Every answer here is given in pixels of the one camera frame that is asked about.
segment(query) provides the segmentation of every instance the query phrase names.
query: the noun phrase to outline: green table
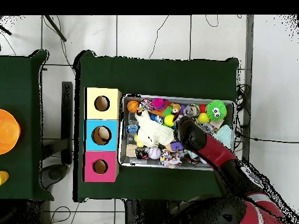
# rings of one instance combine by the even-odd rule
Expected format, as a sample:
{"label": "green table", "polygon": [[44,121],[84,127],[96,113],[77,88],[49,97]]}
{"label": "green table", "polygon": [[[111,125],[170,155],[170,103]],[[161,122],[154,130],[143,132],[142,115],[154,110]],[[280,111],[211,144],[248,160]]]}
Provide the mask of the green table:
{"label": "green table", "polygon": [[0,170],[9,179],[0,186],[1,199],[52,200],[39,183],[41,166],[41,107],[39,82],[48,52],[29,57],[0,56],[0,109],[10,112],[21,127],[16,146],[0,155]]}
{"label": "green table", "polygon": [[122,94],[177,96],[236,101],[238,60],[171,61],[95,57],[75,59],[74,201],[85,198],[190,200],[220,195],[212,171],[120,166],[115,183],[82,182],[84,88],[117,88]]}

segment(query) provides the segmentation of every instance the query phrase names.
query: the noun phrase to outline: orange bowl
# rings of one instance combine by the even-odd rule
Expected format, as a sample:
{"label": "orange bowl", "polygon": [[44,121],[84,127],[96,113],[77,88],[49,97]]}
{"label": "orange bowl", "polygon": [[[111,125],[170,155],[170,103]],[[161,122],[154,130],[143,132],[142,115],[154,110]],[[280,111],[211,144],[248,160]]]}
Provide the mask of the orange bowl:
{"label": "orange bowl", "polygon": [[0,109],[0,155],[11,151],[19,137],[19,123],[8,111]]}

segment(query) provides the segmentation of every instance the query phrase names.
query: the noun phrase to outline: round hole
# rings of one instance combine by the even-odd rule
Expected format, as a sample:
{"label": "round hole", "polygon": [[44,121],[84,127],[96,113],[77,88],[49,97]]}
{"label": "round hole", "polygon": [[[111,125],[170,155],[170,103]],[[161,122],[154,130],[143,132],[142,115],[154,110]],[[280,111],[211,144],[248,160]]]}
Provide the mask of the round hole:
{"label": "round hole", "polygon": [[109,106],[110,102],[106,96],[99,96],[95,99],[95,108],[97,111],[107,111]]}
{"label": "round hole", "polygon": [[111,131],[108,127],[98,126],[91,134],[91,138],[95,144],[106,145],[111,140]]}
{"label": "round hole", "polygon": [[107,172],[108,164],[104,160],[97,160],[92,165],[93,171],[99,174],[103,174]]}

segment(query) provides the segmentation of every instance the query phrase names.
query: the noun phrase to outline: blue box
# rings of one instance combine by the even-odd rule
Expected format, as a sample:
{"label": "blue box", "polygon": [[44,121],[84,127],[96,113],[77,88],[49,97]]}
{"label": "blue box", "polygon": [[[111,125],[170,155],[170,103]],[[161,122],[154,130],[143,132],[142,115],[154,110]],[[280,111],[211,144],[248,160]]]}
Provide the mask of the blue box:
{"label": "blue box", "polygon": [[[86,121],[86,151],[116,151],[118,142],[118,120],[87,120]],[[107,127],[111,132],[111,139],[105,145],[98,145],[92,140],[92,132],[96,127]]]}

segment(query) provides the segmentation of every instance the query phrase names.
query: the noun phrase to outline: green spiky ball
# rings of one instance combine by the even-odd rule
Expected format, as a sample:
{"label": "green spiky ball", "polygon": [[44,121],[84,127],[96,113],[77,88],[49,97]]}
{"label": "green spiky ball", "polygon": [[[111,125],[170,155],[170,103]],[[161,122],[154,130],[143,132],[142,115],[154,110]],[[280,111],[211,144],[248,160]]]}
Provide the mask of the green spiky ball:
{"label": "green spiky ball", "polygon": [[206,113],[211,121],[219,121],[227,115],[227,108],[221,100],[213,100],[206,106]]}
{"label": "green spiky ball", "polygon": [[170,115],[172,113],[172,107],[171,106],[168,106],[163,112],[162,112],[162,115],[163,117],[167,116],[167,115]]}

